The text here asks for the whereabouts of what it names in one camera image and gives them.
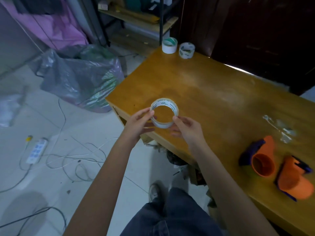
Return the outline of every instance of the jeans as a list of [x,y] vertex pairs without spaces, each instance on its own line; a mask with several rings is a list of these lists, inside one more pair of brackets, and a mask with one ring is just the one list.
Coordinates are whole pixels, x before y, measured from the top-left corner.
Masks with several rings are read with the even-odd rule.
[[179,188],[169,191],[165,202],[145,204],[131,219],[120,236],[221,236],[216,222]]

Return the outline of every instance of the white tape roll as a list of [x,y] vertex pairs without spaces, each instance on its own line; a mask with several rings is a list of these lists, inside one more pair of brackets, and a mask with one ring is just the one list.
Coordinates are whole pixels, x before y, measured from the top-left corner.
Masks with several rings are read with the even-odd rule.
[[189,42],[184,42],[179,46],[179,56],[183,59],[190,59],[195,52],[195,45]]
[[166,54],[174,54],[177,50],[177,39],[173,37],[166,38],[162,41],[162,51]]
[[[162,106],[162,105],[169,107],[174,112],[174,115],[178,116],[178,112],[179,112],[178,107],[177,107],[176,103],[174,103],[169,98],[159,98],[159,99],[155,100],[151,104],[150,111],[152,111],[155,108],[157,108],[158,106]],[[159,127],[159,128],[169,128],[171,125],[173,125],[173,122],[167,122],[167,123],[158,122],[153,117],[151,118],[151,121],[153,122],[153,124],[156,127]]]

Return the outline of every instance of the power strip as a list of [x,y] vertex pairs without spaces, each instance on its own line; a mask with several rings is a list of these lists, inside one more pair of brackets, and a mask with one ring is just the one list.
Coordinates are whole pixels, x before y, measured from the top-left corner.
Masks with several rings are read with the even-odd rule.
[[39,161],[42,154],[44,153],[47,144],[48,144],[47,139],[45,138],[39,139],[36,145],[34,146],[32,152],[30,153],[29,157],[27,158],[26,163],[36,164]]

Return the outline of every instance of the wooden table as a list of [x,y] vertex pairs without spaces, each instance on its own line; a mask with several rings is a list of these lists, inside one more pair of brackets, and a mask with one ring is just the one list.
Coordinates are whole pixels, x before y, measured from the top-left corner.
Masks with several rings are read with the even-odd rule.
[[[181,59],[157,49],[106,98],[123,122],[158,98],[170,98],[179,114],[201,123],[205,139],[227,171],[272,222],[292,235],[315,235],[315,194],[294,202],[269,178],[249,178],[238,166],[242,151],[255,140],[272,135],[276,167],[292,154],[315,169],[315,104],[254,76],[234,70],[201,54]],[[289,144],[265,119],[280,119],[296,131]],[[149,133],[189,164],[195,160],[183,139],[167,129]],[[307,175],[313,184],[315,174]]]

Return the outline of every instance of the shelf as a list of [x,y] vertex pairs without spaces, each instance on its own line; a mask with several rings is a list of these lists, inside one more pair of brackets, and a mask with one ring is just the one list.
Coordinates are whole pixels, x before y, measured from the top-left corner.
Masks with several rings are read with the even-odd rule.
[[121,29],[113,34],[110,41],[113,44],[145,57],[149,57],[159,47],[158,40],[151,39],[127,29]]
[[[99,12],[116,17],[120,20],[123,20],[127,23],[134,24],[136,26],[142,27],[144,29],[159,32],[160,31],[160,24],[159,23],[149,23],[144,20],[135,18],[133,16],[127,15],[120,11],[116,11],[115,9],[110,9],[108,11],[99,10]],[[171,17],[164,25],[163,25],[163,34],[165,34],[178,20],[178,17]]]

